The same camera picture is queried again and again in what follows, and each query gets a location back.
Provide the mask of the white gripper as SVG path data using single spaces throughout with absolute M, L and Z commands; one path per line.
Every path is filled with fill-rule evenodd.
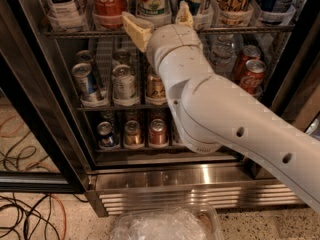
M 123 27 L 135 46 L 146 52 L 149 64 L 157 70 L 162 60 L 180 47 L 203 49 L 202 42 L 193 27 L 193 16 L 188 3 L 181 1 L 175 23 L 162 26 L 154 31 L 154 24 L 137 18 L 128 12 L 122 13 Z

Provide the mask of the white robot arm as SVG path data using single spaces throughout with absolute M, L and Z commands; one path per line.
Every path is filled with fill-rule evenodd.
M 187 4 L 177 21 L 155 28 L 124 12 L 123 26 L 164 85 L 184 145 L 196 153 L 227 146 L 253 160 L 320 211 L 320 142 L 214 72 Z

